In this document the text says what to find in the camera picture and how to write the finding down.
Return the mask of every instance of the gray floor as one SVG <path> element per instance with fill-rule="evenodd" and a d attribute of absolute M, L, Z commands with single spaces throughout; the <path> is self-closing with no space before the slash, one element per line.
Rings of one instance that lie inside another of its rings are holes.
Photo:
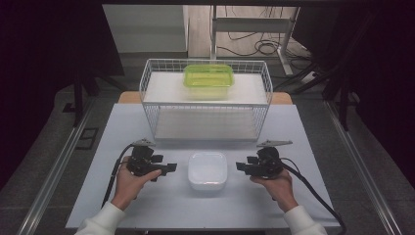
<path fill-rule="evenodd" d="M 301 50 L 299 46 L 293 47 L 296 50 Z M 117 77 L 117 79 L 130 89 L 137 90 L 139 77 L 147 58 L 182 58 L 185 56 L 163 53 L 121 55 L 125 77 Z M 267 64 L 271 74 L 283 74 L 277 60 L 268 60 Z M 96 99 L 92 116 L 86 124 L 88 128 L 98 128 L 97 141 L 93 143 L 91 150 L 75 150 L 73 152 L 35 234 L 73 234 L 73 231 L 65 229 L 65 223 L 94 157 L 112 106 L 120 94 L 108 83 L 99 79 L 97 81 L 102 91 Z M 283 81 L 285 81 L 283 78 L 273 80 L 274 84 Z M 287 89 L 298 85 L 300 84 L 296 83 Z M 320 84 L 300 95 L 292 96 L 292 98 L 299 109 L 305 132 L 334 208 L 344 218 L 348 228 L 347 234 L 387 234 L 375 207 L 367 196 L 366 189 L 361 183 L 350 155 L 333 125 L 330 114 L 324 106 L 320 95 L 323 88 L 324 84 Z M 16 234 L 51 165 L 64 147 L 72 130 L 73 114 L 62 113 L 62 109 L 67 102 L 72 102 L 72 95 L 71 87 L 57 94 L 55 109 L 49 121 L 18 170 L 0 192 L 0 234 Z M 402 229 L 402 234 L 415 234 L 414 189 L 376 138 L 361 122 L 354 107 L 349 108 L 347 118 L 349 133 L 356 148 L 387 199 Z M 88 144 L 88 141 L 79 141 L 77 145 L 81 147 Z M 329 228 L 328 231 L 329 234 L 337 234 L 339 229 Z M 117 231 L 117 233 L 137 234 L 133 231 Z M 278 233 L 267 231 L 267 234 L 289 234 L 289 231 L 287 229 L 278 231 Z"/>

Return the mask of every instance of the black curtain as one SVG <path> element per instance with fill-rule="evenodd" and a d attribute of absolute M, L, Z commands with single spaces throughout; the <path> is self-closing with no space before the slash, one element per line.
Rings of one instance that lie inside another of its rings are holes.
<path fill-rule="evenodd" d="M 0 187 L 24 158 L 74 75 L 123 75 L 101 4 L 4 1 L 0 5 Z"/>
<path fill-rule="evenodd" d="M 415 8 L 387 2 L 378 15 L 351 69 L 357 111 L 415 186 Z"/>

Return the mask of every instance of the white plastic container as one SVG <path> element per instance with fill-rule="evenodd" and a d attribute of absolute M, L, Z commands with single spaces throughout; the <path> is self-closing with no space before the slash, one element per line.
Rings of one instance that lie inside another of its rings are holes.
<path fill-rule="evenodd" d="M 218 152 L 200 152 L 189 158 L 188 177 L 195 190 L 215 191 L 225 186 L 228 166 Z"/>

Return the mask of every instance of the white tabletop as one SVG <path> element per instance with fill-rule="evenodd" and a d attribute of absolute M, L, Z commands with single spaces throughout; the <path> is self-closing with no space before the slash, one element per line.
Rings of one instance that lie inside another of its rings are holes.
<path fill-rule="evenodd" d="M 115 104 L 67 227 L 78 227 L 83 219 L 99 211 L 116 158 L 128 144 L 142 138 L 153 139 L 142 106 Z M 296 106 L 270 107 L 258 142 L 266 139 L 294 142 L 277 147 L 280 157 L 293 160 L 317 193 L 331 205 Z M 119 227 L 146 230 L 287 227 L 283 212 L 266 190 L 236 169 L 235 162 L 245 163 L 246 156 L 255 156 L 258 150 L 255 145 L 254 142 L 158 142 L 155 154 L 164 155 L 163 164 L 177 164 L 177 170 L 157 182 L 147 183 L 126 210 L 127 217 Z M 227 182 L 215 193 L 194 190 L 187 177 L 189 157 L 203 151 L 221 152 L 227 159 Z M 339 226 L 307 188 L 293 178 L 299 204 L 323 226 Z"/>

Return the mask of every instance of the white wire basket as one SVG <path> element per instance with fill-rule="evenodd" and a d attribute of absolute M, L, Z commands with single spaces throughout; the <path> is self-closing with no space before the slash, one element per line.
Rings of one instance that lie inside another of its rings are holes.
<path fill-rule="evenodd" d="M 222 64 L 234 72 L 227 96 L 193 99 L 183 85 L 188 65 Z M 148 60 L 140 81 L 140 98 L 156 140 L 254 141 L 272 100 L 272 83 L 264 61 Z"/>

